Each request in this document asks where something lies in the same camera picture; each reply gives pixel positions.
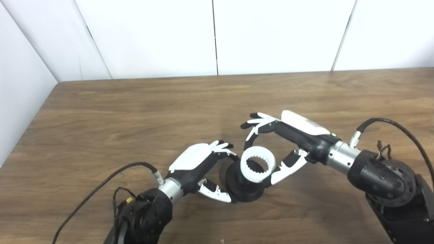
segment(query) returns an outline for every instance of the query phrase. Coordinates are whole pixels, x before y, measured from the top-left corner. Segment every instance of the white wall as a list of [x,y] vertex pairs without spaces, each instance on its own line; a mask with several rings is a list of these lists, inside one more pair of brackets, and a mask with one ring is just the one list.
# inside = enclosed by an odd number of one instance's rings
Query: white wall
[[0,164],[55,80],[434,66],[433,0],[0,3]]
[[74,0],[0,0],[58,81],[110,79]]
[[77,0],[114,79],[217,74],[212,0]]
[[434,66],[434,0],[358,0],[335,70]]
[[354,0],[214,0],[219,74],[328,71]]
[[0,4],[0,166],[56,84]]

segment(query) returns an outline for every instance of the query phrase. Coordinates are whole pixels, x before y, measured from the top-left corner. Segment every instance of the black cable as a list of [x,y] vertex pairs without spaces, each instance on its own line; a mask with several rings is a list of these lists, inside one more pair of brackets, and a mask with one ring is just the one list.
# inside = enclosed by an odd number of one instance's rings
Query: black cable
[[152,171],[152,173],[154,174],[154,173],[156,173],[156,172],[158,172],[158,170],[154,167],[154,166],[152,166],[151,164],[149,164],[149,163],[146,163],[146,162],[136,162],[136,163],[132,163],[132,164],[129,164],[129,165],[126,165],[126,166],[124,166],[124,167],[122,167],[122,168],[120,168],[120,169],[118,169],[118,170],[116,170],[115,172],[113,172],[113,174],[111,174],[109,177],[107,177],[103,182],[101,182],[93,191],[91,191],[90,193],[89,193],[89,195],[87,195],[87,197],[85,197],[84,199],[83,199],[83,201],[82,202],[80,202],[80,204],[74,209],[74,211],[72,211],[72,213],[65,219],[65,221],[59,226],[59,228],[57,229],[57,231],[56,231],[56,234],[54,234],[54,237],[53,237],[53,241],[52,241],[52,244],[55,244],[56,243],[56,240],[57,240],[57,238],[58,238],[58,236],[59,236],[59,234],[60,234],[60,232],[62,231],[62,229],[63,229],[63,227],[65,227],[65,225],[71,220],[71,218],[72,217],[74,217],[74,215],[78,212],[78,210],[80,210],[80,208],[99,190],[99,189],[101,189],[108,181],[110,181],[113,177],[115,177],[117,174],[119,174],[120,172],[122,172],[122,171],[124,171],[124,170],[126,170],[126,169],[128,169],[128,168],[131,168],[131,167],[134,167],[134,166],[139,166],[139,165],[141,165],[141,166],[145,166],[145,167],[147,167],[148,169],[150,169],[151,171]]
[[121,214],[120,211],[118,211],[118,204],[116,203],[116,194],[118,193],[119,190],[124,190],[127,191],[134,199],[136,199],[136,195],[134,195],[134,193],[132,193],[132,191],[130,191],[128,188],[125,187],[118,187],[116,188],[116,190],[113,193],[113,244],[118,244],[118,239],[119,239],[119,215]]
[[405,135],[407,135],[413,142],[414,144],[418,147],[419,151],[422,154],[422,157],[425,160],[425,163],[428,166],[428,170],[430,172],[431,175],[431,180],[433,182],[433,187],[434,187],[434,168],[433,165],[431,164],[431,160],[429,159],[427,153],[425,152],[425,149],[422,147],[422,145],[420,144],[420,142],[416,139],[416,137],[411,134],[405,127],[403,127],[402,125],[398,124],[397,122],[390,120],[390,119],[385,119],[385,118],[371,118],[366,120],[365,122],[363,122],[358,128],[357,131],[363,133],[365,131],[365,129],[372,123],[374,122],[385,122],[391,125],[394,125],[395,127],[397,127],[398,129],[400,129]]

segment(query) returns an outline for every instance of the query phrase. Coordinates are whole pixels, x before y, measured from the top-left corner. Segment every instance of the robotic hand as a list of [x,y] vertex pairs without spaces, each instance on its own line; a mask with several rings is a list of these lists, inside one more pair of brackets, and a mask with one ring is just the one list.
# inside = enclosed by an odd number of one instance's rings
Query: robotic hand
[[[276,184],[296,172],[307,162],[320,162],[345,174],[350,183],[365,192],[366,199],[395,244],[434,243],[434,193],[421,175],[415,174],[405,163],[392,160],[390,146],[379,152],[359,150],[356,147],[364,129],[375,121],[387,122],[409,136],[421,151],[434,179],[434,170],[426,152],[417,139],[398,123],[382,118],[372,118],[360,125],[350,143],[344,143],[324,127],[291,111],[283,111],[277,119],[263,113],[253,113],[241,125],[253,126],[240,160],[226,172],[228,190],[240,201],[254,201],[264,188]],[[252,147],[260,133],[275,132],[295,143],[299,149],[292,151],[276,167],[273,154],[266,148]],[[382,152],[388,148],[388,159]],[[260,157],[268,165],[263,170],[251,157]]]
[[156,172],[158,188],[129,198],[118,207],[118,216],[104,244],[154,244],[158,242],[165,225],[172,220],[173,205],[188,193],[200,192],[223,202],[235,198],[215,183],[203,178],[219,159],[238,156],[223,141],[195,144],[185,150],[170,165],[163,180]]

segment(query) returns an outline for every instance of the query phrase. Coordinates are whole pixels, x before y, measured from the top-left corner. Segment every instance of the wire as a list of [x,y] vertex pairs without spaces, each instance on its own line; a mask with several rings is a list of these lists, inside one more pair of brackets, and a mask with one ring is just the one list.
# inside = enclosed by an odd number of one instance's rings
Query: wire
[[124,166],[124,167],[122,167],[122,168],[120,168],[120,169],[118,169],[118,170],[116,170],[115,172],[113,172],[109,177],[107,177],[103,182],[101,182],[93,191],[91,191],[90,193],[89,193],[89,195],[87,195],[87,197],[85,197],[84,199],[83,199],[83,201],[82,202],[80,202],[80,204],[74,209],[74,211],[72,211],[72,213],[65,219],[65,221],[59,226],[59,228],[57,229],[57,231],[56,231],[56,234],[54,234],[54,237],[53,237],[53,241],[52,241],[52,244],[55,244],[56,243],[56,240],[57,240],[57,238],[58,238],[58,236],[59,236],[59,234],[60,234],[60,232],[62,231],[62,229],[63,229],[63,227],[65,227],[65,225],[71,220],[71,218],[72,217],[74,217],[74,215],[78,212],[78,210],[80,210],[80,208],[99,190],[99,189],[101,189],[107,182],[109,182],[113,177],[115,177],[117,174],[119,174],[120,172],[122,172],[122,171],[124,171],[124,170],[126,170],[126,169],[128,169],[128,168],[131,168],[131,167],[134,167],[134,166],[139,166],[139,165],[141,165],[141,166],[145,166],[145,167],[147,167],[148,169],[150,169],[151,170],[151,172],[153,173],[153,174],[155,174],[156,172],[158,172],[158,170],[154,167],[154,166],[152,166],[151,164],[149,164],[149,163],[147,163],[147,162],[136,162],[136,163],[132,163],[132,164],[129,164],[129,165],[126,165],[126,166]]
[[118,211],[118,204],[116,203],[116,194],[118,193],[119,190],[124,190],[127,191],[134,199],[136,199],[136,195],[134,195],[134,193],[132,193],[132,191],[130,191],[128,188],[125,187],[118,187],[116,188],[115,192],[113,193],[113,244],[118,244],[118,239],[119,239],[119,230],[118,230],[118,226],[119,226],[119,216],[121,214],[120,211]]
[[383,156],[383,152],[387,149],[387,158],[389,160],[392,160],[392,147],[390,146],[390,144],[387,144],[387,146],[383,147],[383,144],[381,143],[380,140],[378,140],[377,142],[377,148],[378,148],[378,156],[377,159],[381,159],[381,157]]
[[431,160],[429,159],[427,153],[425,152],[425,149],[422,147],[421,143],[416,139],[416,137],[411,134],[405,127],[403,127],[402,125],[398,124],[397,122],[390,120],[390,119],[385,119],[385,118],[371,118],[366,120],[365,122],[363,122],[358,128],[357,131],[360,131],[361,133],[363,133],[365,131],[365,129],[372,123],[374,122],[385,122],[391,125],[394,125],[395,127],[397,127],[398,129],[400,129],[405,135],[407,135],[413,142],[414,144],[418,147],[419,151],[422,154],[422,157],[425,160],[425,163],[427,164],[428,170],[430,172],[431,175],[431,180],[433,182],[433,187],[434,187],[434,168],[433,165],[431,164]]

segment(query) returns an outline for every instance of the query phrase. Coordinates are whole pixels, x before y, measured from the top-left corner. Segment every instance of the silver metal joint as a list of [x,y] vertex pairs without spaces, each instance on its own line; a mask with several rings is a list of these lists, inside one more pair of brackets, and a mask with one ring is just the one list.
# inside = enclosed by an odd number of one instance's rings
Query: silver metal joint
[[339,141],[332,146],[327,158],[327,165],[347,175],[360,150],[351,148],[348,144]]
[[181,183],[172,177],[167,178],[164,184],[159,186],[158,189],[166,194],[172,204],[175,204],[184,195]]
[[361,135],[362,133],[360,131],[354,132],[353,137],[351,137],[350,139],[350,143],[349,143],[350,148],[355,148],[357,146],[358,139],[360,138]]
[[155,179],[157,179],[158,185],[164,185],[163,176],[161,176],[160,172],[154,173]]

